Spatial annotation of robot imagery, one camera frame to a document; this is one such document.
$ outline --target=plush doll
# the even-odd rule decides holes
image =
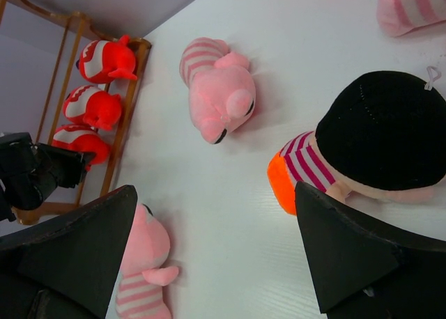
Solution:
[[[377,18],[389,36],[446,20],[446,0],[378,0]]]
[[[223,40],[198,38],[183,52],[190,117],[208,143],[220,143],[252,115],[256,88],[248,69],[249,61]]]
[[[94,40],[82,50],[76,62],[81,76],[92,84],[109,84],[115,79],[136,80],[133,74],[136,58],[127,47],[130,40],[124,35],[117,42]]]
[[[74,124],[112,130],[121,117],[120,95],[110,95],[95,86],[80,86],[63,103],[63,115]]]
[[[178,276],[178,267],[164,267],[170,251],[166,229],[142,204],[136,208],[121,263],[123,278],[116,296],[121,319],[170,319],[162,287]]]
[[[268,178],[295,215],[294,188],[308,182],[345,202],[351,191],[402,203],[427,200],[446,175],[446,101],[403,72],[370,72],[347,86],[316,131],[272,159]]]
[[[52,145],[76,152],[93,152],[96,154],[92,164],[102,164],[107,160],[110,146],[105,143],[99,134],[86,125],[63,125],[56,130]]]

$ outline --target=doll with black hair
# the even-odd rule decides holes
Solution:
[[[404,72],[362,75],[334,101],[316,130],[289,141],[268,178],[295,215],[294,188],[308,182],[345,202],[351,192],[415,203],[446,176],[446,101]]]

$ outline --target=plush toy's black eye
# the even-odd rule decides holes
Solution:
[[[220,138],[214,143],[214,145],[217,145],[218,143],[221,143],[223,138],[226,136],[226,133],[228,133],[228,130],[224,129],[222,135]]]
[[[151,215],[153,215],[153,213],[152,213],[152,211],[151,211],[151,209],[149,209],[149,207],[146,205],[146,204],[143,204],[145,207],[146,207],[146,209],[147,209],[147,211],[148,211],[148,213],[150,213]]]
[[[253,108],[254,108],[254,101],[252,101],[251,107],[249,108],[249,110],[248,110],[248,112],[246,113],[245,116],[248,116],[252,112]]]

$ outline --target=pink plush toy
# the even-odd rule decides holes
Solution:
[[[249,61],[223,40],[198,38],[183,52],[180,75],[189,87],[190,117],[208,143],[219,143],[254,110]]]
[[[121,319],[171,319],[162,287],[178,276],[178,267],[160,268],[170,250],[166,229],[142,204],[136,208],[121,263],[123,279],[116,296]]]
[[[389,36],[446,20],[446,0],[378,0],[377,18]]]

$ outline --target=white tabletop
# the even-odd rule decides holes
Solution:
[[[154,46],[118,183],[136,185],[171,235],[169,263],[181,267],[166,288],[175,319],[325,317],[298,223],[278,206],[266,168],[362,73],[427,79],[426,67],[436,65],[446,74],[444,24],[391,39],[375,14],[376,0],[197,0],[147,36]],[[178,73],[186,44],[201,36],[248,56],[258,88],[254,117],[217,146],[192,126]],[[446,77],[436,88],[446,95]],[[425,205],[360,196],[348,203],[446,240],[443,190]]]

